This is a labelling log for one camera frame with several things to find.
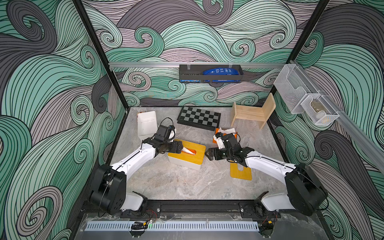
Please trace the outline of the black wall shelf basket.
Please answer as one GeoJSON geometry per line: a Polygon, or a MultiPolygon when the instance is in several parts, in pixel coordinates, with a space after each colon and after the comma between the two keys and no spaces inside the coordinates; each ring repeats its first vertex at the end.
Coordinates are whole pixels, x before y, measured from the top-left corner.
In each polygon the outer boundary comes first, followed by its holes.
{"type": "Polygon", "coordinates": [[[240,65],[180,65],[179,79],[181,83],[240,83],[244,72],[240,65]],[[233,68],[239,71],[236,76],[206,76],[203,71],[214,68],[233,68]]]}

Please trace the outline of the aluminium wall rail right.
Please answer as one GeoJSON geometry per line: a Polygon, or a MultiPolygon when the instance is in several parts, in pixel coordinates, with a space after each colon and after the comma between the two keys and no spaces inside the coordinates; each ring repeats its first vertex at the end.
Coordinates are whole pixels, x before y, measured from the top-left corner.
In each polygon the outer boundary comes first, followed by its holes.
{"type": "Polygon", "coordinates": [[[374,163],[376,168],[384,173],[384,153],[377,145],[349,118],[349,116],[341,110],[329,96],[306,72],[306,70],[295,60],[291,60],[290,64],[298,67],[301,74],[304,76],[303,82],[309,84],[308,87],[312,92],[318,93],[323,97],[326,103],[331,106],[339,117],[336,121],[346,130],[350,137],[355,141],[356,145],[362,150],[366,156],[374,163]]]}

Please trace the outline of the aluminium wall rail back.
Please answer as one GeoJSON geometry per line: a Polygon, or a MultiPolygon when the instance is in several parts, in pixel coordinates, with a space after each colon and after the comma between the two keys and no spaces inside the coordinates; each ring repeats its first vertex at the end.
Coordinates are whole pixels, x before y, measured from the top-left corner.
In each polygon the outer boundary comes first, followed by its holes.
{"type": "Polygon", "coordinates": [[[109,62],[110,68],[178,68],[180,65],[240,65],[245,69],[281,69],[284,63],[109,62]]]}

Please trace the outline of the orange tissue pack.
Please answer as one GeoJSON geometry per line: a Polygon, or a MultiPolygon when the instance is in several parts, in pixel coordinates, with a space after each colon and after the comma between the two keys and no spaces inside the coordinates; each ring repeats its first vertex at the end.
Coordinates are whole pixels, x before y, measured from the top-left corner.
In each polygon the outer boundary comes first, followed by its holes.
{"type": "Polygon", "coordinates": [[[238,138],[238,132],[236,132],[235,128],[226,129],[226,130],[223,130],[222,128],[216,128],[215,133],[214,133],[214,137],[213,137],[213,143],[214,144],[217,143],[217,141],[216,141],[217,140],[217,138],[216,138],[217,133],[222,133],[223,135],[235,134],[235,138],[236,139],[238,138]]]}
{"type": "Polygon", "coordinates": [[[189,154],[189,155],[195,155],[197,153],[195,150],[188,149],[188,148],[185,148],[185,147],[183,147],[182,152],[184,152],[186,154],[189,154]]]}

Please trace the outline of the clear plastic wall bin small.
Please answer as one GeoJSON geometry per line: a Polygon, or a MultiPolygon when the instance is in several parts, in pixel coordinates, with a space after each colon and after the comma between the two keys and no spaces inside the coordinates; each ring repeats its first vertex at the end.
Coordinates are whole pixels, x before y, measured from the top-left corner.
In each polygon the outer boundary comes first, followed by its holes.
{"type": "Polygon", "coordinates": [[[336,110],[320,94],[308,94],[301,107],[316,126],[329,126],[339,118],[336,110]]]}

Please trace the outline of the aluminium wall rail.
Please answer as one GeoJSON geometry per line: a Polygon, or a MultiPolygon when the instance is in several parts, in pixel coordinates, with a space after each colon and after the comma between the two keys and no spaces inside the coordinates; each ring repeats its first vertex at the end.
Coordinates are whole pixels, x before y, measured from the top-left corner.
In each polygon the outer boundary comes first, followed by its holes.
{"type": "Polygon", "coordinates": [[[303,82],[309,84],[308,87],[312,92],[318,93],[323,97],[326,103],[331,106],[339,117],[336,121],[346,130],[350,137],[355,141],[356,145],[362,150],[366,156],[374,163],[376,168],[384,173],[384,153],[377,145],[349,118],[349,116],[341,110],[329,96],[306,72],[306,70],[295,60],[291,60],[290,64],[298,67],[301,74],[304,76],[303,82]]]}
{"type": "Polygon", "coordinates": [[[109,62],[110,68],[178,68],[180,65],[240,65],[245,69],[281,69],[284,63],[109,62]]]}

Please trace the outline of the blue object in basket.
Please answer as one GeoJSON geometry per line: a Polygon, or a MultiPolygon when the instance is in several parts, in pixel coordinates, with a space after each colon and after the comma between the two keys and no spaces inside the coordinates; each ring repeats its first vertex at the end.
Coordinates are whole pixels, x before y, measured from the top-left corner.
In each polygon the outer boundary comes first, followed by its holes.
{"type": "Polygon", "coordinates": [[[203,75],[206,76],[236,76],[239,75],[239,71],[233,68],[214,68],[203,71],[203,75]]]}

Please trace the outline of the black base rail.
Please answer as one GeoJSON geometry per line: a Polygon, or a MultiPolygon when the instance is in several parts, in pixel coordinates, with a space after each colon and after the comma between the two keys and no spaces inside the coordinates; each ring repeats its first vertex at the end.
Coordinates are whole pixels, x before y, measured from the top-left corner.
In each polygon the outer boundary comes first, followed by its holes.
{"type": "Polygon", "coordinates": [[[265,215],[272,215],[276,212],[298,212],[306,216],[315,213],[312,211],[299,211],[296,209],[267,210],[261,200],[147,200],[144,206],[137,211],[117,210],[115,213],[122,218],[136,218],[149,214],[160,217],[161,215],[175,214],[241,214],[242,216],[258,218],[265,215]]]}

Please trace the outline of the yellow bamboo lid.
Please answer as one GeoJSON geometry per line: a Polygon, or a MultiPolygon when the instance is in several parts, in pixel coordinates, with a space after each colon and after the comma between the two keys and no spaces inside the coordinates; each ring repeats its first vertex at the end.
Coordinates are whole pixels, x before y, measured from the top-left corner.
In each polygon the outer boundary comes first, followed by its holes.
{"type": "Polygon", "coordinates": [[[180,154],[168,153],[171,163],[192,169],[200,169],[203,164],[206,147],[204,145],[181,140],[183,148],[180,154]]]}
{"type": "Polygon", "coordinates": [[[251,181],[252,170],[236,163],[230,163],[230,176],[235,179],[251,181]]]}

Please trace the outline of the small wooden chair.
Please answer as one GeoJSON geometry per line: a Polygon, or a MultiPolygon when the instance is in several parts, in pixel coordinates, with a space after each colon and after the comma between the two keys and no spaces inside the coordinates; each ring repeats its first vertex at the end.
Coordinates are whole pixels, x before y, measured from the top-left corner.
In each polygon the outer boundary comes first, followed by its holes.
{"type": "Polygon", "coordinates": [[[262,107],[241,106],[233,103],[231,127],[239,119],[256,121],[258,122],[259,129],[262,130],[275,109],[276,102],[272,93],[269,93],[262,107]]]}

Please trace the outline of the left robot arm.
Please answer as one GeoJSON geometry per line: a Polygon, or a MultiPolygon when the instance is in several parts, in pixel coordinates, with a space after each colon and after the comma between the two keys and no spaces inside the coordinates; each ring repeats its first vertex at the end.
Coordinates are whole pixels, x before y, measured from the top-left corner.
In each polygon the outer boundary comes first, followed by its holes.
{"type": "Polygon", "coordinates": [[[121,161],[109,166],[100,166],[92,180],[89,202],[100,210],[114,215],[120,211],[143,212],[145,196],[127,192],[127,181],[145,163],[158,154],[181,154],[183,142],[147,138],[141,146],[121,161]]]}

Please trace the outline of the black chessboard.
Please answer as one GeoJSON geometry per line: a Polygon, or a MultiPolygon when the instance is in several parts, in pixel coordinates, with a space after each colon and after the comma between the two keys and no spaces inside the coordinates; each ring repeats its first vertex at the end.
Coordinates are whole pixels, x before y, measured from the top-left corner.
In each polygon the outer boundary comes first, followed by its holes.
{"type": "Polygon", "coordinates": [[[221,113],[198,109],[195,107],[182,107],[177,118],[178,124],[215,131],[219,128],[221,113]]]}

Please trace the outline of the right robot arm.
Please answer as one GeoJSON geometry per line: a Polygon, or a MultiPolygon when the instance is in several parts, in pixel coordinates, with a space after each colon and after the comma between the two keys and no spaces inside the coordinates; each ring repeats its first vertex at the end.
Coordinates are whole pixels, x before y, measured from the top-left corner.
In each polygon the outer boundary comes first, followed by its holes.
{"type": "Polygon", "coordinates": [[[210,161],[226,160],[245,168],[261,171],[284,184],[281,193],[263,192],[255,200],[255,211],[260,217],[280,210],[296,210],[311,216],[321,209],[328,192],[306,164],[289,164],[267,157],[253,148],[242,147],[233,134],[216,134],[216,148],[205,152],[210,161]]]}

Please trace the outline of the clear plastic wall bin large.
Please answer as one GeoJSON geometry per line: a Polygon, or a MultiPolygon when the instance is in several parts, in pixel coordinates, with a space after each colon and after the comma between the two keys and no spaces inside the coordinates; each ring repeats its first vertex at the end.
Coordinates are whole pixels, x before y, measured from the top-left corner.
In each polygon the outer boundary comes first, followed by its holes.
{"type": "Polygon", "coordinates": [[[275,80],[274,86],[291,114],[302,114],[305,111],[301,103],[310,90],[303,82],[304,79],[304,75],[297,65],[287,64],[275,80]]]}

